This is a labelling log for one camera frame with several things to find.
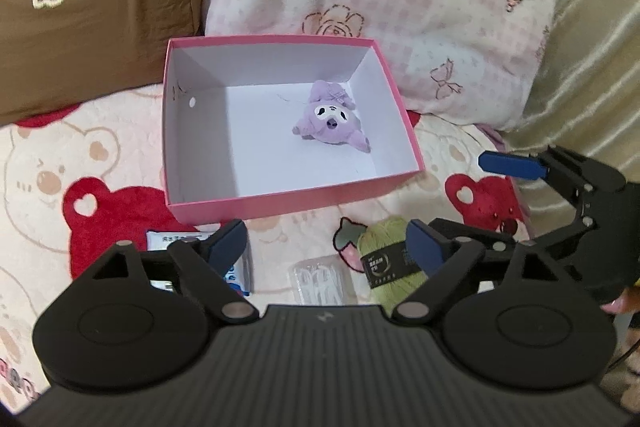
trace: bear print blanket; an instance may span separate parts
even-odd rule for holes
[[[14,412],[47,388],[31,330],[72,277],[120,239],[145,248],[148,230],[194,230],[164,206],[161,96],[161,86],[150,86],[0,128],[0,400]],[[478,168],[492,142],[474,126],[412,118],[424,173],[382,198],[246,223],[249,299],[261,311],[295,303],[292,266],[328,256],[351,274],[357,301],[373,302],[349,237],[392,214],[528,237],[511,181]]]

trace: green yarn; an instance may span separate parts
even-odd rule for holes
[[[400,216],[390,216],[371,225],[358,238],[357,246],[360,257],[404,241],[407,225],[408,222]],[[378,286],[372,292],[387,315],[390,315],[399,303],[416,291],[426,280],[427,276],[424,272],[419,271],[389,284]]]

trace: open box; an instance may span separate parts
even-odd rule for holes
[[[343,85],[370,153],[292,133],[316,80]],[[166,204],[189,225],[373,198],[424,169],[398,88],[369,39],[172,39],[162,129]]]

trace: person's hand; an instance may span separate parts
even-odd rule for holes
[[[602,309],[611,314],[621,314],[628,312],[640,312],[640,287],[632,286],[622,292],[622,295],[609,304],[602,306]]]

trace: purple plush toy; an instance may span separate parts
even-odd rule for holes
[[[369,140],[360,130],[360,120],[351,112],[355,107],[340,84],[317,80],[293,134],[310,136],[324,143],[348,143],[359,151],[369,152]]]

